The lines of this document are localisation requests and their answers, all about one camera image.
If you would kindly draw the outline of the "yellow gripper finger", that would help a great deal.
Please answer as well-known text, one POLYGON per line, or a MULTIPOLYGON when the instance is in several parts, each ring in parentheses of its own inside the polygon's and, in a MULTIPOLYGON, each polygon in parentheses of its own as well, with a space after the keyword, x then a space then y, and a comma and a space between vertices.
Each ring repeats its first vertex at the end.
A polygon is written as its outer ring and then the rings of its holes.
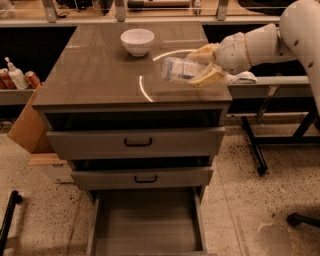
POLYGON ((187 59, 200 63, 214 63, 216 61, 216 50, 218 43, 210 43, 201 48, 189 53, 187 59))
POLYGON ((227 72, 220 66, 209 64, 203 71, 188 81, 194 87, 205 87, 221 81, 227 72))

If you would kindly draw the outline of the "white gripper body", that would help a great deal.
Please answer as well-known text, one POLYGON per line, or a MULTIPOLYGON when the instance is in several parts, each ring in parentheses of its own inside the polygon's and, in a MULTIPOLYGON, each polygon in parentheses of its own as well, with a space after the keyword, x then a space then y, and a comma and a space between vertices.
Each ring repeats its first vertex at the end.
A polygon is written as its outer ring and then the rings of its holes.
POLYGON ((242 32, 225 37, 215 54, 215 63, 230 74, 239 74, 251 68, 245 34, 242 32))

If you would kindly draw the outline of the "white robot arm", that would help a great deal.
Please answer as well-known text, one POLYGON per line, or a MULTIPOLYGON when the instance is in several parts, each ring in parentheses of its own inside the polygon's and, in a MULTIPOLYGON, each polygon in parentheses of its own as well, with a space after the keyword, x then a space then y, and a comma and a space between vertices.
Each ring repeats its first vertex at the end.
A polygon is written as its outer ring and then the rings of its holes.
POLYGON ((236 75, 259 64, 298 60, 320 111, 320 3, 297 0, 283 11, 277 25, 271 23, 227 36, 193 51, 187 58, 207 65, 190 80, 194 86, 212 84, 226 74, 236 75))

